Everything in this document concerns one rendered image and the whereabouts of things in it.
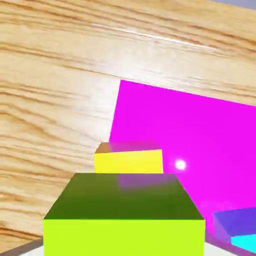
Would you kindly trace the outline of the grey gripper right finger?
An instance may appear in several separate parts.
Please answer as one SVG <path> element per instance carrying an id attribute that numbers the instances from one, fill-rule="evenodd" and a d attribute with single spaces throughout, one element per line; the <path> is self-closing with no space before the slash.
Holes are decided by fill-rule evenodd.
<path id="1" fill-rule="evenodd" d="M 247 251 L 231 243 L 217 240 L 211 234 L 206 234 L 204 256 L 247 256 Z"/>

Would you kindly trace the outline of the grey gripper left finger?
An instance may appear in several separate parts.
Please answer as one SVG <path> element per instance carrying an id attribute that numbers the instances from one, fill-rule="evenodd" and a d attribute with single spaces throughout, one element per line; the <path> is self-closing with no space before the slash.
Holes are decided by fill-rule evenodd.
<path id="1" fill-rule="evenodd" d="M 26 243 L 24 245 L 9 249 L 5 252 L 1 252 L 0 256 L 20 256 L 24 253 L 30 252 L 34 249 L 43 246 L 43 239 L 34 240 L 32 242 Z"/>

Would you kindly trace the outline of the small lime green cube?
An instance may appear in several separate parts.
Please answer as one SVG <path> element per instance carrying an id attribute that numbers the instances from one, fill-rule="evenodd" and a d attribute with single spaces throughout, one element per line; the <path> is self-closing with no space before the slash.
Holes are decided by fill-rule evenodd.
<path id="1" fill-rule="evenodd" d="M 44 256 L 204 256 L 205 227 L 174 174 L 76 173 L 43 219 Z"/>

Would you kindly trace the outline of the small cyan cube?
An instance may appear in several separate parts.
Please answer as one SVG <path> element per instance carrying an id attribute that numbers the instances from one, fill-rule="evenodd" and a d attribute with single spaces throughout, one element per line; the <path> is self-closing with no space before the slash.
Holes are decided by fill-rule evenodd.
<path id="1" fill-rule="evenodd" d="M 256 207 L 213 213 L 216 239 L 256 253 Z"/>

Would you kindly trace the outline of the small yellow cube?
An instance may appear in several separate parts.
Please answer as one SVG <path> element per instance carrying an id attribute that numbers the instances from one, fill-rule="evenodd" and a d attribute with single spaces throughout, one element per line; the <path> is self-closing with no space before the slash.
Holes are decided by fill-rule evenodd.
<path id="1" fill-rule="evenodd" d="M 101 174 L 162 174 L 162 149 L 152 141 L 102 142 L 94 153 L 94 169 Z"/>

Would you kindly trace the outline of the large magenta box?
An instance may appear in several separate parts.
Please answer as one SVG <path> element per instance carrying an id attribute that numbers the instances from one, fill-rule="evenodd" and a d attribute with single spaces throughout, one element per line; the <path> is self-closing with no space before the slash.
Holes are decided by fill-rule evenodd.
<path id="1" fill-rule="evenodd" d="M 110 141 L 154 141 L 213 233 L 256 234 L 256 106 L 121 81 Z"/>

